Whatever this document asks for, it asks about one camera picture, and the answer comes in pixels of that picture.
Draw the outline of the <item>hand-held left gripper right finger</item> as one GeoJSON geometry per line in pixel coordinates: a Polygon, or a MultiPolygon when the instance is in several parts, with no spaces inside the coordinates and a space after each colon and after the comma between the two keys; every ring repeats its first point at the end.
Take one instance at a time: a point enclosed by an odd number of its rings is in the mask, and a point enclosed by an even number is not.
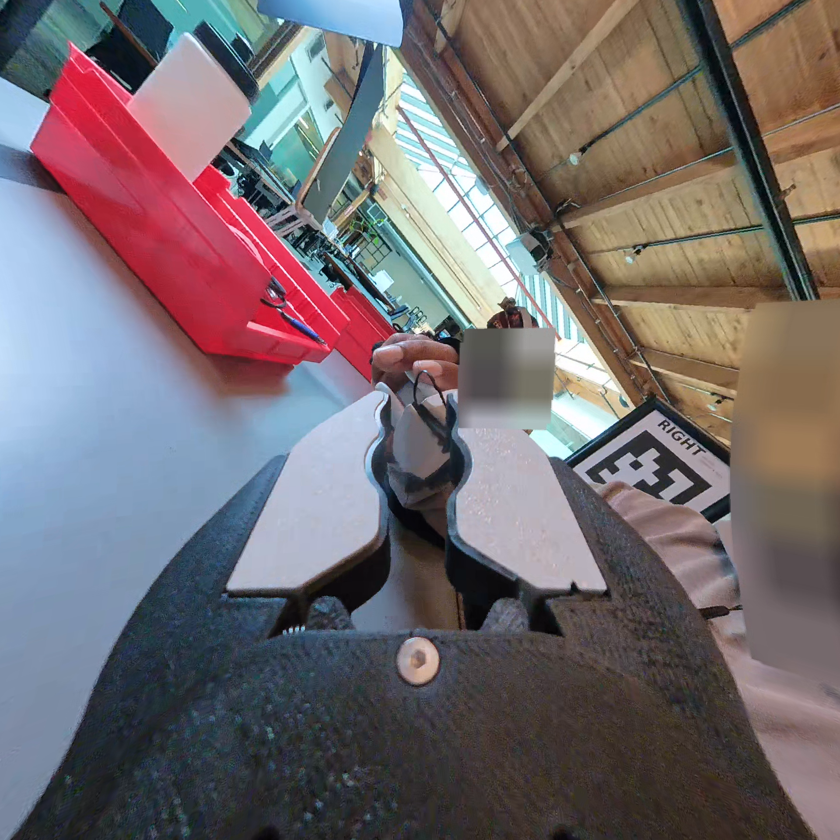
{"type": "Polygon", "coordinates": [[[446,566],[456,589],[470,600],[606,593],[550,458],[528,435],[457,427],[457,464],[463,474],[448,499],[446,566]]]}

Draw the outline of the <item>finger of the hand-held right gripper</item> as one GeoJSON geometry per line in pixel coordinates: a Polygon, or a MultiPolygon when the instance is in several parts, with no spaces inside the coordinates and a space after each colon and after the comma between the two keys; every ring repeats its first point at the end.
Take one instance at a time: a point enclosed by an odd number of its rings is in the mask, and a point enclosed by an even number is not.
{"type": "Polygon", "coordinates": [[[405,406],[394,424],[393,456],[412,480],[444,484],[451,477],[452,430],[443,399],[405,406]]]}

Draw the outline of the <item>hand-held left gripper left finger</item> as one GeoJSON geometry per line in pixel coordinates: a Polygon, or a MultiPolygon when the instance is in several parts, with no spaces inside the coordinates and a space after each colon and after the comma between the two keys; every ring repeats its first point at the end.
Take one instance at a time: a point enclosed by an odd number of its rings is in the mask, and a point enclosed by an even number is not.
{"type": "Polygon", "coordinates": [[[296,443],[228,578],[232,597],[282,597],[302,611],[322,596],[348,612],[391,565],[386,501],[373,477],[389,397],[372,392],[296,443]]]}

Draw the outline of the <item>person's right hand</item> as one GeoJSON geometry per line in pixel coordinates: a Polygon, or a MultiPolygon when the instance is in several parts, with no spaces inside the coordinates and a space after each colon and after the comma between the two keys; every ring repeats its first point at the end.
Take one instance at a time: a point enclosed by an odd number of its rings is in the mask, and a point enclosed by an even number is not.
{"type": "Polygon", "coordinates": [[[376,344],[371,353],[371,383],[385,383],[393,392],[400,391],[408,380],[427,382],[429,373],[442,392],[459,387],[460,342],[437,340],[425,335],[395,333],[376,344]]]}

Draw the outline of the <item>person's beige hoodie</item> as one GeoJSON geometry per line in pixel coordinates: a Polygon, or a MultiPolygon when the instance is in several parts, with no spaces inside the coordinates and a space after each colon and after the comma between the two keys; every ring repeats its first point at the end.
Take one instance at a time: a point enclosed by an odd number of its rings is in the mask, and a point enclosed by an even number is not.
{"type": "MultiPolygon", "coordinates": [[[[695,607],[741,605],[727,544],[698,512],[622,482],[595,489],[659,555],[695,607]]],[[[741,611],[712,618],[710,630],[785,792],[817,838],[839,838],[838,686],[753,658],[741,611]]]]}

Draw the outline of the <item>blue pen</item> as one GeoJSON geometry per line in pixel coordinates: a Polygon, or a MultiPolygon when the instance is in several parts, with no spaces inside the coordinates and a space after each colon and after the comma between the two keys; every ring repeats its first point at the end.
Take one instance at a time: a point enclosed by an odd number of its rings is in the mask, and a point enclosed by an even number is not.
{"type": "Polygon", "coordinates": [[[320,344],[321,346],[326,346],[325,340],[313,329],[311,329],[304,321],[299,320],[298,318],[293,317],[288,312],[285,311],[283,308],[277,309],[279,315],[283,318],[283,320],[290,325],[294,330],[298,331],[300,334],[308,338],[309,340],[320,344]]]}

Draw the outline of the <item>large red plastic bin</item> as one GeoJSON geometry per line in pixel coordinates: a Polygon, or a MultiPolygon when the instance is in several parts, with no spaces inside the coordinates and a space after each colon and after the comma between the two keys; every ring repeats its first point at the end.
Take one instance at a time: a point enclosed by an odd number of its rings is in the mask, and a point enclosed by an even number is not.
{"type": "Polygon", "coordinates": [[[347,315],[221,172],[189,183],[130,115],[130,94],[68,48],[31,151],[70,200],[205,354],[324,360],[347,315]]]}

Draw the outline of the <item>dark grey standing panel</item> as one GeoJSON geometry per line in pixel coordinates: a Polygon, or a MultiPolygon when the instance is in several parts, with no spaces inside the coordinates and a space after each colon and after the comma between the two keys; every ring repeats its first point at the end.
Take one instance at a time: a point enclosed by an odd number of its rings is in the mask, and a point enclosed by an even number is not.
{"type": "Polygon", "coordinates": [[[384,57],[383,45],[366,45],[346,119],[326,140],[297,196],[297,215],[314,229],[322,230],[385,99],[384,57]]]}

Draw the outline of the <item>black ceiling beam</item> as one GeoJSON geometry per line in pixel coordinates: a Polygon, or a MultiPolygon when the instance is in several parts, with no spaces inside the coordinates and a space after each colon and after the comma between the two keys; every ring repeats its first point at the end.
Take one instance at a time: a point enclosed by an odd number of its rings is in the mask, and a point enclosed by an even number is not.
{"type": "Polygon", "coordinates": [[[701,70],[759,212],[760,222],[793,301],[820,298],[774,165],[712,1],[678,1],[701,70]]]}

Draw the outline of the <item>white water bottle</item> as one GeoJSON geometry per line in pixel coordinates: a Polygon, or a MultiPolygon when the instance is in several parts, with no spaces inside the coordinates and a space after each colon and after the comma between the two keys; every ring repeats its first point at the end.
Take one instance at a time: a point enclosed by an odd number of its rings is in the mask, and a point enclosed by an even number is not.
{"type": "Polygon", "coordinates": [[[133,119],[189,183],[245,126],[259,98],[247,47],[203,20],[176,40],[129,101],[133,119]]]}

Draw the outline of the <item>studio light panel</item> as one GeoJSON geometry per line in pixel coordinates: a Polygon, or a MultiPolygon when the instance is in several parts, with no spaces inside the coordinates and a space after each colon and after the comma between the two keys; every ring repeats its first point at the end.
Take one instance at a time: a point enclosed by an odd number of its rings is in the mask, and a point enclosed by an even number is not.
{"type": "Polygon", "coordinates": [[[257,12],[398,48],[413,6],[413,1],[258,1],[257,12]]]}

